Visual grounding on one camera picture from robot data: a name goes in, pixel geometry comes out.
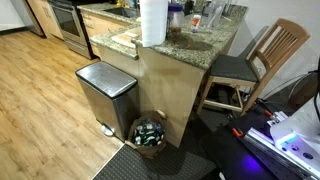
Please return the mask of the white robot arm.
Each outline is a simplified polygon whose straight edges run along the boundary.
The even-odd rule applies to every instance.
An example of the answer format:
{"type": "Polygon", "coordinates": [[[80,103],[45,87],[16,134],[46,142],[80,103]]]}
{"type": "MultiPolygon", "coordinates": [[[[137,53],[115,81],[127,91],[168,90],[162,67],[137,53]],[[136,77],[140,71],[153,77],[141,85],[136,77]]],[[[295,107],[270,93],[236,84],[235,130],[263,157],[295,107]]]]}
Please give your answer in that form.
{"type": "Polygon", "coordinates": [[[320,180],[320,75],[317,82],[313,98],[270,133],[278,150],[320,180]]]}

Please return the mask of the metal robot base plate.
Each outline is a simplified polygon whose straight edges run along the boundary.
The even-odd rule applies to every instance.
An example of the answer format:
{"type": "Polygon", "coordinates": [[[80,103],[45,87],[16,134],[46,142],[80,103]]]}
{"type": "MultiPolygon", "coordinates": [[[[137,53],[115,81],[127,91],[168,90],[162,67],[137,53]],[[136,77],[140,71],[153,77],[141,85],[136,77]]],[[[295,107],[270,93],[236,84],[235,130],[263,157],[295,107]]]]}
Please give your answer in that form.
{"type": "MultiPolygon", "coordinates": [[[[282,111],[275,112],[274,114],[270,114],[269,111],[265,111],[266,115],[269,117],[269,120],[267,121],[267,124],[269,125],[269,133],[270,128],[273,125],[277,125],[289,117],[282,111]]],[[[286,163],[288,168],[291,168],[295,173],[305,173],[308,177],[311,179],[316,180],[307,170],[302,168],[300,165],[296,164],[292,160],[289,160],[280,150],[278,150],[275,147],[274,140],[271,136],[271,133],[269,136],[261,133],[254,127],[251,127],[246,133],[243,133],[237,126],[237,124],[234,124],[232,127],[232,133],[237,137],[243,137],[247,141],[249,141],[251,144],[253,144],[257,148],[263,149],[265,152],[268,152],[274,157],[276,160],[279,160],[280,162],[286,163]]]]}

